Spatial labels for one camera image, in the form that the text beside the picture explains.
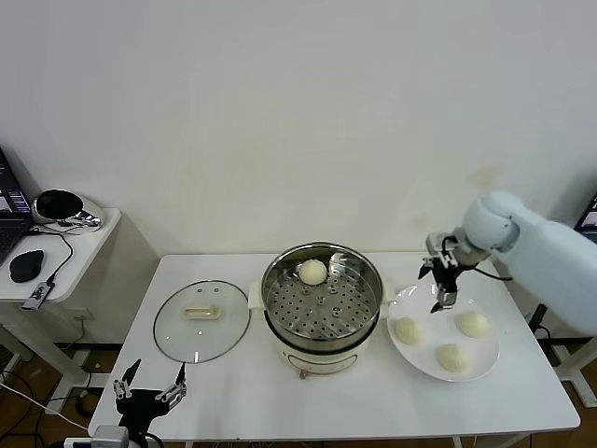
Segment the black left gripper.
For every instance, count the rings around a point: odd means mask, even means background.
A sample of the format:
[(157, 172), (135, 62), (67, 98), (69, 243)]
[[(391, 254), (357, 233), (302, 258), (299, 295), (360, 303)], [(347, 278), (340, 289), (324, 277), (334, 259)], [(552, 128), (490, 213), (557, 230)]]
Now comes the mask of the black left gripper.
[(130, 386), (142, 360), (137, 359), (120, 379), (113, 383), (116, 407), (121, 415), (119, 425), (130, 432), (148, 432), (152, 421), (170, 411), (167, 402), (180, 402), (187, 394), (186, 363), (183, 362), (174, 383), (162, 392), (149, 389), (134, 389)]

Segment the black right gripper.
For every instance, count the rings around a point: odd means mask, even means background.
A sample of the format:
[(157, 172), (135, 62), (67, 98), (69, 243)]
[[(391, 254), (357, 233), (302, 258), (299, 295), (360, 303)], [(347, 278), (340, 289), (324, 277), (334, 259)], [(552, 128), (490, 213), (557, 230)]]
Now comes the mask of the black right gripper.
[(458, 294), (457, 278), (465, 271), (460, 266), (445, 267), (440, 260), (435, 259), (435, 257), (423, 258), (423, 264), (418, 273), (418, 279), (421, 280), (432, 272), (439, 287), (436, 302), (430, 310), (431, 314), (449, 310), (455, 305)]

